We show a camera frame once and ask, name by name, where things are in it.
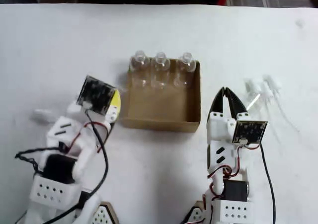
small vial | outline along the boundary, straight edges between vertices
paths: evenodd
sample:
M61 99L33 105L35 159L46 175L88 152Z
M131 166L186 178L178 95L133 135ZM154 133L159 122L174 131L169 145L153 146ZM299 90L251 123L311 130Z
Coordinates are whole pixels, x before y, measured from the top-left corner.
M177 60L174 85L176 87L189 88L192 85L196 62L190 53L184 53Z
M164 88L169 82L170 60L164 53L157 53L151 60L151 86Z
M129 65L134 87L144 87L150 82L150 59L144 51L137 51L130 59Z

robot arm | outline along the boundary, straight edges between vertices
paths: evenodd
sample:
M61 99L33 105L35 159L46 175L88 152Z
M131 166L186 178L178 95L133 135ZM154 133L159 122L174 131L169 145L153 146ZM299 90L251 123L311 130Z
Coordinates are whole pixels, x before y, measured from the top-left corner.
M36 166L30 203L22 223L43 224L58 220L59 224L70 224L78 216L75 223L84 224L92 223L95 212L106 214L102 209L105 207L100 207L102 204L96 191L105 180L108 169L93 192L87 193L86 199L81 201L82 205L79 201L85 192L81 178L90 161L105 144L120 112L120 105L116 88L93 77L86 77L77 102L67 110L67 117L60 117L48 132L46 148L24 152L46 149L41 153L39 164L32 158L21 158ZM102 149L108 168L107 156ZM114 216L114 213L104 214L102 217L105 218Z
M230 118L223 113L224 96L229 101ZM187 224L253 223L247 170L241 168L239 151L258 148L266 125L266 121L251 120L229 88L219 90L207 120L207 168L212 182L203 195L202 206L193 209Z

black circuit board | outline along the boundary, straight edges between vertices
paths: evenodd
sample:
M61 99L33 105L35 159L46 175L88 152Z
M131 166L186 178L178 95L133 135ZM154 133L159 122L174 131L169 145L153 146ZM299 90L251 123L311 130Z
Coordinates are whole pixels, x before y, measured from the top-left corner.
M90 110L106 115L116 88L91 76L87 76L81 88L77 104L83 106L84 102L92 104Z
M247 140L248 144L257 144L262 141L267 121L237 121L232 143Z

table surface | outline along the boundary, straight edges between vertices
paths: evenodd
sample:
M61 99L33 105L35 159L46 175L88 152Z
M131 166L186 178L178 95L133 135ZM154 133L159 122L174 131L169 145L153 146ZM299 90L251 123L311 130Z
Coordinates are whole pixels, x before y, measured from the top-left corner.
M318 178L318 10L207 5L0 5L0 222L28 204L32 167L14 155L45 145L49 126L33 109L63 115L87 74L124 87L129 57L139 49L201 63L202 122L196 133L116 125L107 142L109 173L100 193L122 224L177 224L208 188L206 118L221 86L244 95L244 79L271 74L283 84L263 139L278 224L315 223ZM266 112L263 119L268 119ZM280 142L273 131L278 133ZM272 204L260 150L250 155L255 223L268 224ZM93 188L103 172L98 155L85 174Z

plastic bottle on table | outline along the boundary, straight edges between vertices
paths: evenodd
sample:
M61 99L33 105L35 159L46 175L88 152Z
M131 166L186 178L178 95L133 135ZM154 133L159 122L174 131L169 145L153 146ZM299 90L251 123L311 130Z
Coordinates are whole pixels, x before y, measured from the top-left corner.
M170 60L164 53L157 53L151 60L151 86L154 88L164 88L169 81Z
M174 85L189 88L192 85L196 62L190 53L184 53L177 60Z
M144 51L137 51L130 59L130 72L134 87L144 87L150 82L150 59Z

